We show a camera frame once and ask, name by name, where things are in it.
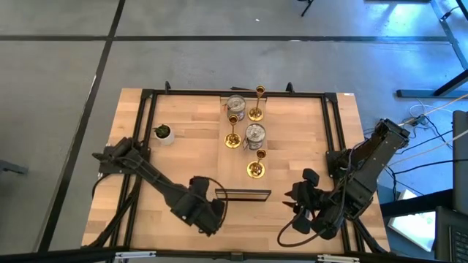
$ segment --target wooden tabletop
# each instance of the wooden tabletop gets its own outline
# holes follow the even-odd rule
[[[141,89],[124,88],[118,102],[108,143],[115,145],[122,137],[131,137],[135,125]],[[358,108],[353,94],[337,94],[344,138],[348,148],[363,140]],[[222,228],[211,237],[198,233],[197,227],[178,220],[165,204],[162,195],[143,181],[137,206],[131,248],[168,249],[184,251],[245,251],[282,253],[342,253],[341,233],[332,240],[317,238],[296,248],[283,248],[276,243],[278,231],[294,216],[292,209],[282,204],[290,201],[284,196],[292,184],[301,181],[302,170],[312,168],[320,175],[319,188],[331,190],[325,152],[328,150],[320,99],[271,97],[261,102],[266,129],[264,148],[265,176],[255,180],[246,174],[246,164],[238,169],[225,158],[226,154],[246,155],[254,161],[254,151],[228,149],[222,140],[227,116],[219,96],[159,95],[153,126],[169,125],[175,132],[172,145],[160,145],[155,137],[149,142],[151,163],[175,183],[188,185],[195,175],[219,180],[225,188],[266,188],[272,193],[266,202],[230,202]],[[339,149],[331,104],[333,142]],[[147,119],[149,100],[143,120]],[[246,117],[236,127],[242,137],[248,124]],[[146,122],[142,123],[140,139]],[[235,168],[233,174],[227,171]],[[94,241],[113,217],[121,190],[123,175],[111,175],[96,189],[83,236],[83,245]],[[214,197],[209,191],[208,198]],[[385,249],[389,249],[377,195],[361,216],[371,235]],[[127,217],[121,225],[118,244],[123,243]],[[355,250],[354,232],[348,224],[351,247]],[[288,229],[283,243],[296,243],[308,238]]]

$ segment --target chair leg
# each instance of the chair leg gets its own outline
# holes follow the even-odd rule
[[[310,7],[310,5],[312,4],[313,1],[314,1],[314,0],[308,0],[307,7],[306,7],[306,9],[302,12],[301,17],[304,17],[304,15],[306,14],[307,10],[309,10],[309,7]]]

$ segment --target gold candle holder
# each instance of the gold candle holder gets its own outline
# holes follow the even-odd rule
[[[257,150],[257,161],[251,162],[247,165],[247,175],[250,178],[260,179],[265,175],[265,166],[260,163],[262,159],[266,157],[266,150],[259,149]]]
[[[230,115],[228,120],[231,126],[233,127],[233,131],[226,135],[226,137],[224,138],[224,143],[227,147],[233,149],[239,147],[239,145],[241,145],[242,142],[241,136],[234,132],[234,126],[237,124],[239,119],[237,115]]]
[[[251,121],[261,121],[263,119],[263,111],[258,107],[260,102],[260,98],[265,93],[265,87],[258,86],[256,89],[257,92],[257,106],[255,108],[250,109],[249,111],[249,119]]]

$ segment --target metal lid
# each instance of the metal lid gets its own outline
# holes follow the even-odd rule
[[[227,109],[233,112],[240,112],[246,108],[246,101],[242,96],[232,95],[227,99]]]
[[[265,139],[265,135],[265,128],[258,123],[247,126],[246,137],[250,142],[261,142]]]

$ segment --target concrete floor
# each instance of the concrete floor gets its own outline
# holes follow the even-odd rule
[[[3,0],[0,35],[107,35],[117,3]],[[455,1],[439,5],[445,12]],[[444,36],[430,4],[316,0],[300,18],[304,7],[293,0],[128,0],[117,35]],[[448,23],[468,56],[468,22],[457,10]],[[30,168],[26,176],[0,177],[0,254],[34,249],[103,44],[0,42],[0,159]],[[408,109],[418,102],[397,99],[395,90],[437,88],[461,71],[445,42],[114,42],[51,249],[80,245],[97,179],[98,163],[91,153],[101,151],[107,141],[121,88],[163,88],[168,80],[173,88],[263,84],[279,91],[291,81],[297,91],[355,93],[367,129],[380,118],[400,121],[409,116]],[[423,102],[438,106],[446,100]],[[448,109],[468,110],[468,103]],[[451,129],[450,113],[439,111],[431,119],[441,132]],[[433,136],[430,130],[418,130],[411,144]],[[435,140],[404,156],[440,143]],[[451,159],[450,149],[394,169],[440,159]],[[428,194],[451,188],[451,173],[451,165],[443,164],[400,175],[399,180]],[[392,186],[385,173],[379,183]]]

